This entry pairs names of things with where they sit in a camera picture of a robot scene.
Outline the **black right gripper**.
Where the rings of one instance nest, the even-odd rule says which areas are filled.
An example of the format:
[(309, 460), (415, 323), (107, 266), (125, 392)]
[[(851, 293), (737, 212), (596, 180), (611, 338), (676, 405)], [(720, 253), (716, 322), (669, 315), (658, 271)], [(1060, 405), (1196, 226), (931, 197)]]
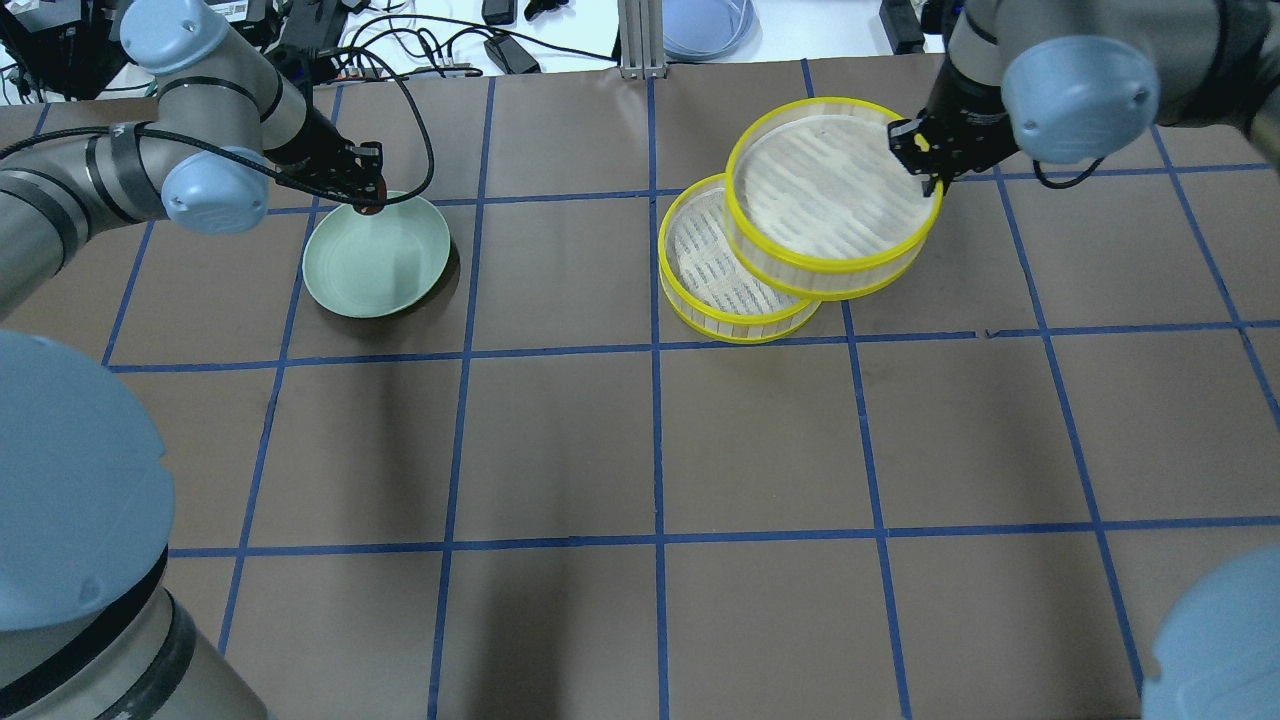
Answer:
[(888, 123), (891, 154), (911, 176), (923, 177), (927, 199), (945, 195), (946, 179), (979, 173), (1020, 151), (997, 85), (942, 65), (918, 118)]

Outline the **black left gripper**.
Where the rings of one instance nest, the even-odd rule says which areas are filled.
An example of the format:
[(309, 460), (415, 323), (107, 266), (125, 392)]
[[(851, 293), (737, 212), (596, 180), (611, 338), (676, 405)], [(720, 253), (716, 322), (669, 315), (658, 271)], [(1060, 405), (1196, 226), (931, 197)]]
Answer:
[(298, 132), (270, 151), (280, 170), (311, 188), (339, 195), (356, 211), (381, 211), (388, 204), (384, 147), (356, 143), (317, 110), (308, 110)]

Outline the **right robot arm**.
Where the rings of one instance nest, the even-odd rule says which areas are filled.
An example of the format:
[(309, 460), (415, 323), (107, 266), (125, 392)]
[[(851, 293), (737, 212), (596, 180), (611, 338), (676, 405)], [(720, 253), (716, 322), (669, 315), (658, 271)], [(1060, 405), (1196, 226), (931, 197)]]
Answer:
[[(1230, 126), (1277, 163), (1275, 1), (966, 1), (924, 108), (888, 146), (932, 196), (1015, 152), (1092, 167), (1153, 126)], [(1170, 610), (1144, 719), (1277, 716), (1277, 546)]]

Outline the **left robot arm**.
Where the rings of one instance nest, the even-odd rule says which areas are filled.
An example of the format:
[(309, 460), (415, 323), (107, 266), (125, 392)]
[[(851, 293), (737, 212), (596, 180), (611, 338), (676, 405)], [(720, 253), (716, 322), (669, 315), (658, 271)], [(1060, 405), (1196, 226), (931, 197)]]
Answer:
[(116, 40), (152, 99), (3, 129), (3, 716), (269, 719), (166, 587), (175, 482), (108, 368), (125, 261), (157, 222), (255, 228), (270, 183), (380, 211), (383, 149), (206, 1), (127, 1)]

